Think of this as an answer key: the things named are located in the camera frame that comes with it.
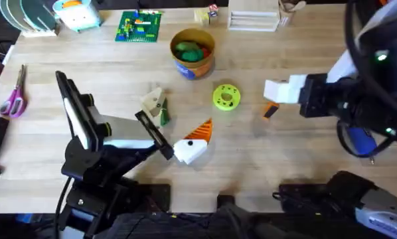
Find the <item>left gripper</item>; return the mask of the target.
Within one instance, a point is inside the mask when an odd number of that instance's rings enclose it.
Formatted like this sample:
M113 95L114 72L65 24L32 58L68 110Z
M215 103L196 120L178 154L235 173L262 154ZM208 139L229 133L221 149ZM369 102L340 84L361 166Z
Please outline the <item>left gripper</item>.
M178 161L191 164L206 150L212 137L212 119L209 118L172 147L163 136L167 98L162 88L156 88L140 97L141 110L135 119L101 114L91 94L80 96L80 145L98 152L105 147L133 151L158 150L166 159L174 155Z

